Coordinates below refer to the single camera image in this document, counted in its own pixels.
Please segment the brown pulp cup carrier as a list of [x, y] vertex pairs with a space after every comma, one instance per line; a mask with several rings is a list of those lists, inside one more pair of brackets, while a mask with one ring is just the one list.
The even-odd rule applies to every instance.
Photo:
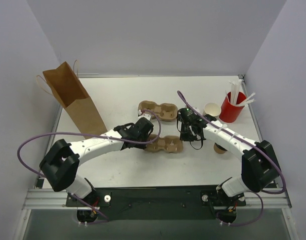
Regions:
[[178, 108], [172, 103], [157, 104], [153, 101], [144, 100], [139, 103], [138, 110], [150, 110], [154, 112], [162, 121], [171, 122], [176, 120]]
[[166, 153], [180, 153], [183, 151], [183, 142], [178, 136], [159, 136], [157, 140], [149, 143], [146, 146], [145, 151], [151, 153], [156, 153], [158, 151], [165, 151]]

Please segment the brown paper coffee cup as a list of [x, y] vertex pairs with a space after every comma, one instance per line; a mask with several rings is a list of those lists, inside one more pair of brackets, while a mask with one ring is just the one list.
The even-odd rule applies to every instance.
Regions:
[[214, 151], [215, 151], [216, 153], [218, 153], [218, 154], [224, 154], [224, 153], [227, 152], [226, 149], [224, 149], [223, 147], [221, 147], [220, 145], [218, 145], [218, 144], [216, 144], [216, 143], [214, 144], [213, 149], [214, 149]]

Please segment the brown paper bag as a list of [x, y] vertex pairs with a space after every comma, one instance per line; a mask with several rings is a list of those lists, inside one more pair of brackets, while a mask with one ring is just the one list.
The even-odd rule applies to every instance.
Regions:
[[101, 135], [107, 132], [93, 100], [67, 62], [43, 71], [43, 76], [52, 95], [81, 133]]

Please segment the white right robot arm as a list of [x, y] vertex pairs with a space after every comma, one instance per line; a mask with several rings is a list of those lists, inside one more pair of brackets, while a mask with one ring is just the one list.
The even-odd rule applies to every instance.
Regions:
[[248, 190], [258, 193], [280, 176], [281, 170], [269, 142], [245, 138], [215, 117], [209, 114], [200, 116], [187, 107], [178, 111], [177, 121], [181, 123], [182, 141], [200, 141], [203, 144], [204, 140], [211, 140], [220, 150], [241, 160], [240, 176], [231, 177], [217, 187], [225, 196], [232, 198]]

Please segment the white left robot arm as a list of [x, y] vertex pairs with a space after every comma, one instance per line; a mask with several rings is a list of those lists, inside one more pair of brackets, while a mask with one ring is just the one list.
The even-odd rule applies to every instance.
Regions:
[[97, 196], [92, 184], [77, 174], [78, 167], [106, 153], [128, 148], [144, 149], [153, 130], [151, 116], [143, 114], [136, 123], [120, 125], [100, 135], [81, 141], [56, 141], [40, 163], [40, 169], [55, 192], [66, 190], [85, 206]]

